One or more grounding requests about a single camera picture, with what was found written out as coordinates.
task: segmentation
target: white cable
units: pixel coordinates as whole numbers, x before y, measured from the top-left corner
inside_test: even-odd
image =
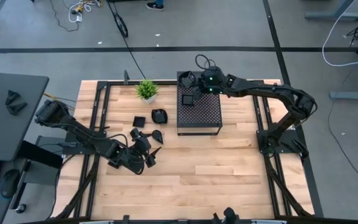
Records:
[[[343,65],[336,65],[336,64],[333,64],[333,63],[329,63],[329,62],[327,61],[327,59],[326,59],[325,54],[324,54],[324,48],[325,48],[325,46],[326,46],[326,44],[327,44],[327,42],[328,42],[328,40],[329,40],[329,37],[331,36],[331,33],[333,32],[333,30],[334,30],[336,24],[337,24],[338,21],[341,19],[341,17],[345,14],[345,12],[353,5],[354,2],[355,2],[355,1],[353,1],[352,4],[350,4],[350,6],[348,6],[347,9],[346,9],[346,10],[338,17],[338,19],[335,21],[335,23],[334,23],[334,25],[333,25],[333,28],[331,28],[331,31],[329,31],[328,37],[327,37],[326,41],[325,41],[324,44],[323,44],[323,49],[322,49],[323,58],[324,58],[324,61],[325,61],[328,65],[330,65],[330,66],[334,66],[334,67],[344,67],[344,66],[348,66],[348,65],[356,65],[356,64],[358,64],[358,62],[346,63],[346,64],[343,64]]]
[[[78,6],[80,4],[83,4],[83,0],[80,0],[77,4],[74,4],[72,5],[69,10],[68,10],[68,20],[70,22],[81,22],[82,21],[82,14],[80,12],[78,12],[78,14],[80,15],[80,20],[76,19],[75,21],[73,21],[71,19],[71,10],[75,7],[75,6]],[[87,11],[87,12],[90,12],[92,10],[91,6],[90,5],[96,5],[95,3],[90,3],[90,2],[87,2],[85,3],[83,6],[84,6],[84,9]]]

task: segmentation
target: small black box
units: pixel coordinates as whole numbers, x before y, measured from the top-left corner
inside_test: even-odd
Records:
[[[134,123],[132,124],[132,126],[138,127],[138,128],[143,128],[145,122],[146,122],[145,117],[135,116]]]
[[[181,104],[182,105],[188,105],[193,106],[194,105],[194,96],[193,94],[182,94],[181,96]]]

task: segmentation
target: computer mouse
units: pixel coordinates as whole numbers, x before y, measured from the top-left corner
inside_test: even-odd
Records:
[[[16,193],[17,185],[20,180],[20,172],[11,169],[4,174],[0,183],[0,192],[4,198],[11,198]]]

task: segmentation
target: white pot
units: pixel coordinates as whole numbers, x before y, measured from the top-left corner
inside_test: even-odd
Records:
[[[153,95],[149,99],[143,99],[147,104],[151,104],[155,99],[157,98],[157,95]]]

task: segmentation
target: potted plant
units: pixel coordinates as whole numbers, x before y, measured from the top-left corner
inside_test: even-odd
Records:
[[[140,85],[136,86],[136,94],[147,104],[153,102],[157,97],[158,86],[152,80],[142,80]]]

